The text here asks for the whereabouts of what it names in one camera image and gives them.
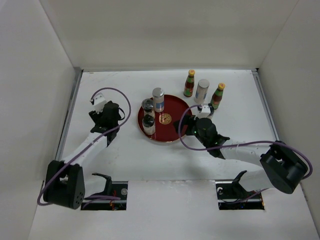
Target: gold emblem on plate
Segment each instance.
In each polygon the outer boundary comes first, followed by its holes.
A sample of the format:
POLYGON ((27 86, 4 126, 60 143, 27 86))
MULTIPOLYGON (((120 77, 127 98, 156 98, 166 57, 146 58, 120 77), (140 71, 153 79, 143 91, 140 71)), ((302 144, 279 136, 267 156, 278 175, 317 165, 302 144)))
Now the gold emblem on plate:
POLYGON ((159 115, 159 122, 163 125, 167 125, 169 123, 171 123, 171 116, 168 113, 163 113, 159 115))

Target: robotic arm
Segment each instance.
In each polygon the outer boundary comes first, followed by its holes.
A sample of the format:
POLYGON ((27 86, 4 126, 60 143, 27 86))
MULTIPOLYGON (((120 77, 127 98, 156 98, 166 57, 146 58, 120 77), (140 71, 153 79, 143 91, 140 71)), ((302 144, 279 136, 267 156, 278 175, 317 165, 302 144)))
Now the robotic arm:
MULTIPOLYGON (((200 113, 197 116, 186 115, 182 119, 181 129, 187 125, 187 136, 195 136, 206 149, 243 144, 218 134, 216 126, 207 117, 212 116, 214 111, 210 104, 198 110, 200 113)), ((174 126, 178 132, 179 121, 174 126)), ((208 153, 215 158, 240 160, 261 167, 254 172, 242 171, 233 180, 232 187, 240 193, 276 188, 283 193, 292 194, 308 171, 307 165, 292 150, 277 144, 224 147, 208 150, 208 153)))
POLYGON ((64 157, 61 161, 53 160, 48 165, 45 184, 64 165, 76 157, 76 160, 43 193, 43 199, 48 203, 77 209, 83 199, 93 194, 99 193, 104 196, 111 194, 112 181, 110 176, 99 173, 91 174, 87 171, 97 154, 108 147, 117 136, 119 128, 106 135, 102 134, 119 125, 118 121, 123 120, 119 114, 119 110, 122 110, 118 104, 112 101, 107 102, 102 93, 97 94, 91 103, 94 110, 89 112, 89 115, 95 125, 88 137, 69 156, 64 157), (90 144, 91 146, 81 154, 81 151, 90 144))

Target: white table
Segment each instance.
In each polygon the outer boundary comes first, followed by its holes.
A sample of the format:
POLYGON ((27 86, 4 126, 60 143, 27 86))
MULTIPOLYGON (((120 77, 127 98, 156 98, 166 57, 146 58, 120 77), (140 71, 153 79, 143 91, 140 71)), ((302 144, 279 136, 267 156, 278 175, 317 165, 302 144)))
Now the white table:
MULTIPOLYGON (((97 156, 90 171, 110 175, 114 181, 129 181, 127 210, 38 207, 30 240, 319 239, 300 186, 292 195, 275 189, 265 191, 265 211, 220 211, 212 180, 233 179, 240 171, 254 171, 257 166, 213 158, 205 151, 188 150, 180 142, 157 143, 141 133, 138 109, 143 99, 151 97, 153 88, 161 87, 166 94, 194 105, 193 98, 183 96, 187 74, 187 70, 83 74, 63 156, 70 154, 93 127, 88 115, 92 93, 103 87, 123 91, 132 105, 131 118, 97 156)), ((226 84, 212 119, 220 134, 246 142, 275 140, 250 70, 196 69, 195 78, 196 83, 200 79, 210 81, 208 101, 218 83, 226 84)), ((106 90, 103 94, 128 112, 119 93, 106 90)), ((191 147, 203 147, 192 136, 184 141, 191 147)))

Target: can lid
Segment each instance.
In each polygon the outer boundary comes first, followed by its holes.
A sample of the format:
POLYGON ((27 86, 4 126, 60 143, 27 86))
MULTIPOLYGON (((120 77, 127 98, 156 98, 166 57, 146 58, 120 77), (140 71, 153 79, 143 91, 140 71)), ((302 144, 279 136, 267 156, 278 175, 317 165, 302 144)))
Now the can lid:
POLYGON ((150 98, 146 98, 142 101, 141 106, 144 110, 150 110, 154 108, 154 101, 150 98))
POLYGON ((201 88, 206 89, 206 88, 209 87, 210 82, 209 82, 207 79, 201 79, 201 80, 199 80, 198 85, 199 85, 201 88))
POLYGON ((155 89, 153 89, 152 91, 152 95, 155 98, 160 98, 165 94, 165 91, 163 91, 163 89, 161 87, 156 87, 155 89))
POLYGON ((190 69, 189 70, 189 75, 190 76, 194 76, 196 74, 196 71, 195 70, 193 70, 193 69, 190 69))
POLYGON ((223 90, 223 89, 225 89, 225 87, 226 87, 226 85, 224 84, 224 83, 219 83, 219 85, 218 85, 218 89, 220 89, 220 90, 223 90))
POLYGON ((147 127, 147 128, 150 128, 152 127, 154 124, 155 124, 155 119, 153 116, 147 114, 143 117, 142 119, 142 124, 147 127))

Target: bottle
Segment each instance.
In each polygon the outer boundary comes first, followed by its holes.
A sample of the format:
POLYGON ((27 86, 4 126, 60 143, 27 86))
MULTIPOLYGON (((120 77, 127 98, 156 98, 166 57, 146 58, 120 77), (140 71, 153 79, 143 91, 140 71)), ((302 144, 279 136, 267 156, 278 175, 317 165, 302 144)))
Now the bottle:
POLYGON ((165 109, 165 92, 162 88, 156 87, 152 91, 153 96, 153 108, 157 113, 161 113, 165 109))
POLYGON ((142 119, 143 130, 146 135, 153 135, 156 132, 156 123, 153 116, 147 114, 142 119))
POLYGON ((222 95, 224 94, 225 87, 226 85, 224 83, 219 83, 218 88, 215 90, 214 94, 212 95, 210 103, 212 104, 214 110, 216 110, 219 107, 219 104, 222 99, 222 95))
POLYGON ((194 93, 194 86, 195 86, 195 73, 196 71, 193 69, 189 70, 188 77, 186 78, 183 95, 190 98, 194 93))
POLYGON ((141 103, 141 106, 144 111, 144 116, 150 115, 153 118, 156 118, 155 110, 154 110, 154 101, 152 101, 152 99, 147 98, 147 99, 143 100, 141 103))
POLYGON ((201 79, 198 82, 198 86, 196 88, 195 97, 194 97, 194 101, 197 104, 203 104, 205 102, 209 85, 210 83, 207 79, 201 79))

